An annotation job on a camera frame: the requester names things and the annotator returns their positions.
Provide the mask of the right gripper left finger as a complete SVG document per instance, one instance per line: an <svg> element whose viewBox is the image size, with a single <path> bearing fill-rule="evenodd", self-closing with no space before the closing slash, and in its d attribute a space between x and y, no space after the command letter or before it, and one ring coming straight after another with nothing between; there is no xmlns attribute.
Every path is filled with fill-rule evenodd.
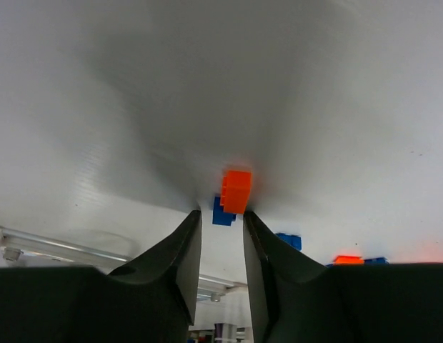
<svg viewBox="0 0 443 343"><path fill-rule="evenodd" d="M201 212L109 274L0 268L0 342L185 342L194 323Z"/></svg>

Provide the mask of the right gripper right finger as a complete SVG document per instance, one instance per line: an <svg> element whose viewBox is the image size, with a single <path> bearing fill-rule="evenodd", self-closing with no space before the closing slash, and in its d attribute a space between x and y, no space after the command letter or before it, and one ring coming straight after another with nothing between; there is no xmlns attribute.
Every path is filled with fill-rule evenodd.
<svg viewBox="0 0 443 343"><path fill-rule="evenodd" d="M244 215L255 342L443 342L443 263L326 267Z"/></svg>

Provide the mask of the small orange blue lego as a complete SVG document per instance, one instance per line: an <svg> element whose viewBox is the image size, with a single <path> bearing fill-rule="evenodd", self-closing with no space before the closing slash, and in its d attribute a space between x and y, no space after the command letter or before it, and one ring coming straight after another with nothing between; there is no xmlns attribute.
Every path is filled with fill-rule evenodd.
<svg viewBox="0 0 443 343"><path fill-rule="evenodd" d="M238 215L243 215L252 189L250 171L228 170L221 183L221 192L214 196L212 224L231 226Z"/></svg>

